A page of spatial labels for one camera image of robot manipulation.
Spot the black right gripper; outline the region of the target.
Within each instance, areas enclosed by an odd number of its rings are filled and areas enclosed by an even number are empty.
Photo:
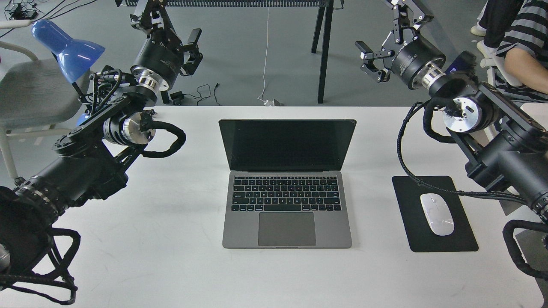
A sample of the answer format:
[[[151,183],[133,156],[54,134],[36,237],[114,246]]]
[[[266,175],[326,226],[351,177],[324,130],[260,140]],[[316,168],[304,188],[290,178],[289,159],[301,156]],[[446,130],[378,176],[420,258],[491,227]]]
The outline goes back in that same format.
[[[376,82],[387,82],[396,75],[409,89],[422,86],[427,70],[441,68],[444,55],[419,31],[433,20],[433,13],[420,0],[384,0],[392,9],[394,18],[391,31],[380,51],[372,51],[363,41],[355,41],[363,63],[361,70]]]

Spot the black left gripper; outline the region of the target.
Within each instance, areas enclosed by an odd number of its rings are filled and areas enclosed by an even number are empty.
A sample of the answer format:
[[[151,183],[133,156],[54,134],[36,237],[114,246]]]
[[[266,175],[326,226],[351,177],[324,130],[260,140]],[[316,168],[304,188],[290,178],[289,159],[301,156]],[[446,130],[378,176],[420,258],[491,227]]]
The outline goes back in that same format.
[[[139,85],[155,92],[172,89],[178,75],[192,76],[203,59],[198,46],[202,29],[193,29],[183,44],[172,29],[165,29],[165,4],[164,0],[140,0],[130,15],[131,27],[149,35],[131,66],[131,74]]]

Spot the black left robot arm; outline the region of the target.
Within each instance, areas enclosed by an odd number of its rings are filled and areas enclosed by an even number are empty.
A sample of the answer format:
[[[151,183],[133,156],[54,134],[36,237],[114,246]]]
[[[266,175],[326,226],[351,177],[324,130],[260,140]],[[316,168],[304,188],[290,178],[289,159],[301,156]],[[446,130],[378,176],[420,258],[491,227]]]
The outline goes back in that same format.
[[[77,286],[68,267],[80,234],[53,223],[66,209],[123,189],[126,171],[139,156],[164,158],[184,145],[184,131],[154,120],[148,107],[177,76],[194,74],[203,59],[197,44],[201,29],[182,43],[166,5],[137,2],[131,26],[146,40],[130,72],[104,68],[91,74],[92,101],[79,95],[89,117],[56,141],[59,157],[33,177],[16,179],[14,189],[1,187],[1,289],[73,304]]]

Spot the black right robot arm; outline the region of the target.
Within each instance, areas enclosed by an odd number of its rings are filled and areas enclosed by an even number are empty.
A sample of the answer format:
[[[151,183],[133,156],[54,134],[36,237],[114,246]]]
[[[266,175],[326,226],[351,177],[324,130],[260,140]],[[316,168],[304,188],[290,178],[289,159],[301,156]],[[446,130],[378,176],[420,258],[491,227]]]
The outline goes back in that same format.
[[[416,177],[401,153],[407,123],[423,108],[423,130],[437,142],[457,144],[468,159],[467,176],[484,192],[455,191],[474,198],[514,201],[526,205],[541,222],[510,220],[503,239],[515,266],[534,278],[546,280],[547,271],[533,269],[523,259],[514,239],[515,229],[547,232],[547,131],[511,100],[485,82],[478,82],[473,68],[444,71],[446,56],[423,38],[420,28],[433,15],[418,0],[388,0],[393,29],[380,51],[363,41],[361,70],[376,82],[396,75],[409,89],[425,88],[430,100],[415,103],[399,130],[396,151],[406,174],[421,187],[440,192]]]

